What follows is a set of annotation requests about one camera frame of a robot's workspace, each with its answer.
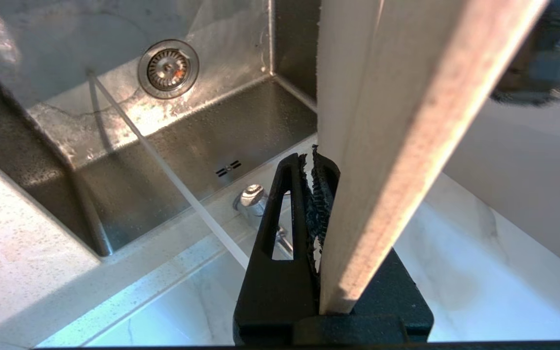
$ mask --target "blurry object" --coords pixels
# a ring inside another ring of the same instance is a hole
[[[560,0],[547,7],[491,98],[533,106],[560,101]]]

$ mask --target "running water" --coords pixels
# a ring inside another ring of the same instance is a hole
[[[217,238],[222,242],[222,244],[224,244],[224,246],[226,246],[228,251],[233,255],[233,257],[235,257],[235,259],[237,259],[237,261],[243,266],[243,268],[247,268],[247,262],[249,261],[247,255],[245,255],[245,253],[241,250],[241,248],[239,248],[239,246],[235,243],[235,241],[233,241],[231,237],[228,236],[228,234],[226,233],[226,231],[224,231],[222,226],[220,226],[220,224],[218,224],[215,221],[215,219],[211,217],[211,214],[209,214],[207,209],[205,209],[204,206],[202,206],[202,204],[196,199],[193,193],[189,191],[187,186],[185,186],[185,184],[182,181],[180,181],[178,176],[174,174],[170,166],[164,161],[164,159],[159,155],[157,150],[150,144],[150,142],[148,142],[148,140],[142,135],[142,133],[140,133],[138,128],[136,128],[135,124],[133,124],[133,122],[131,121],[131,119],[129,119],[129,117],[123,111],[123,109],[120,108],[120,106],[118,106],[116,100],[114,100],[114,98],[111,97],[107,89],[105,89],[105,87],[103,86],[103,84],[101,84],[98,78],[96,78],[95,75],[90,71],[87,73],[87,77],[98,87],[98,89],[100,89],[101,93],[103,93],[107,101],[109,101],[111,106],[116,109],[118,114],[120,114],[120,117],[122,117],[124,122],[129,126],[129,128],[131,128],[131,131],[133,131],[136,137],[138,137],[140,143],[142,144],[142,146],[144,146],[148,154],[155,159],[157,164],[164,171],[165,175],[167,175],[167,177],[171,180],[174,186],[178,188],[180,193],[183,194],[185,199],[187,199],[187,202],[189,202],[189,204],[193,206],[193,208],[196,210],[198,215],[202,217],[202,220],[204,220],[205,224],[207,224],[207,226],[211,228],[211,231],[215,233]]]

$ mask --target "sink drain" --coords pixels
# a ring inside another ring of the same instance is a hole
[[[138,79],[147,93],[156,98],[174,98],[189,90],[198,77],[198,56],[180,40],[153,45],[138,65]]]

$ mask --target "stainless steel sink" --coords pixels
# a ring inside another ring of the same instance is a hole
[[[189,204],[100,93],[204,199],[316,131],[316,0],[0,0],[0,168],[100,255]],[[156,42],[199,74],[162,100],[138,83]]]

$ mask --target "wooden board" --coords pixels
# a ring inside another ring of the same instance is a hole
[[[346,123],[322,314],[351,311],[545,5],[385,0]]]

